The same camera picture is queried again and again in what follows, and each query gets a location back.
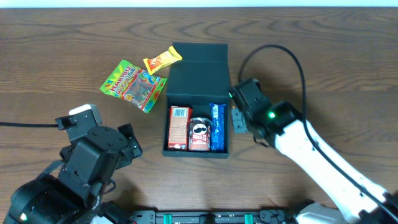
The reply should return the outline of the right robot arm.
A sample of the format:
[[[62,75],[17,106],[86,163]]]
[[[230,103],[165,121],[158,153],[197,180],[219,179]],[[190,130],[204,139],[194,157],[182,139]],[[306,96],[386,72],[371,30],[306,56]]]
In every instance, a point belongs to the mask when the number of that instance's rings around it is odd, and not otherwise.
[[[350,165],[290,103],[236,103],[232,115],[301,167],[336,205],[310,202],[293,215],[295,223],[397,223],[397,196]]]

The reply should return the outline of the red Hello Panda box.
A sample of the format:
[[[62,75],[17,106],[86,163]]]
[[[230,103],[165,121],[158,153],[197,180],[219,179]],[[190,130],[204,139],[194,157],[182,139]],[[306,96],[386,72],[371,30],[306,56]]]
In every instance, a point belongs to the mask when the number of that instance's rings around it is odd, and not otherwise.
[[[170,150],[187,150],[188,124],[192,115],[189,107],[171,106],[169,109],[169,138],[167,148]]]

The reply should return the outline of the blue Oreo packet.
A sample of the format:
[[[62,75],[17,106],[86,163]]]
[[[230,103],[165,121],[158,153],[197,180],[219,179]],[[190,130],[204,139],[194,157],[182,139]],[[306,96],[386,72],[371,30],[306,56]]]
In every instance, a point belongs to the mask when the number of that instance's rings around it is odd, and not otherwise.
[[[225,104],[210,103],[211,108],[211,150],[224,150]]]

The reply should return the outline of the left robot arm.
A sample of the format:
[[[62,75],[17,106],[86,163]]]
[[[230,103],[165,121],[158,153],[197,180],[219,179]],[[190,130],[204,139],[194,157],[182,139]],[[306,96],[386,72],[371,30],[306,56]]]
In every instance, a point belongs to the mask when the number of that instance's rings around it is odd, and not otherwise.
[[[11,197],[5,223],[90,223],[118,169],[142,154],[130,124],[61,126],[70,145]]]

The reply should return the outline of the Pringles can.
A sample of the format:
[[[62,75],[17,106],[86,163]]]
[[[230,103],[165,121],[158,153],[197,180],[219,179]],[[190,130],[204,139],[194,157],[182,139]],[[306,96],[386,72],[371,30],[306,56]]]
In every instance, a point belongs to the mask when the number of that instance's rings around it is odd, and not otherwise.
[[[208,118],[192,118],[188,127],[188,150],[210,151],[211,121]]]

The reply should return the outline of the dark green gift box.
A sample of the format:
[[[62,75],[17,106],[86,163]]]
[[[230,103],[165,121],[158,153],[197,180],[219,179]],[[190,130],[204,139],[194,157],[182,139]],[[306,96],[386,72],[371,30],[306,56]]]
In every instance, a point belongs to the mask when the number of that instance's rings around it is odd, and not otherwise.
[[[165,157],[198,157],[227,159],[229,157],[229,88],[227,44],[174,42],[182,56],[171,64],[166,89],[165,131],[162,154]],[[169,150],[170,107],[189,107],[192,116],[211,118],[211,107],[225,104],[224,149],[222,151]]]

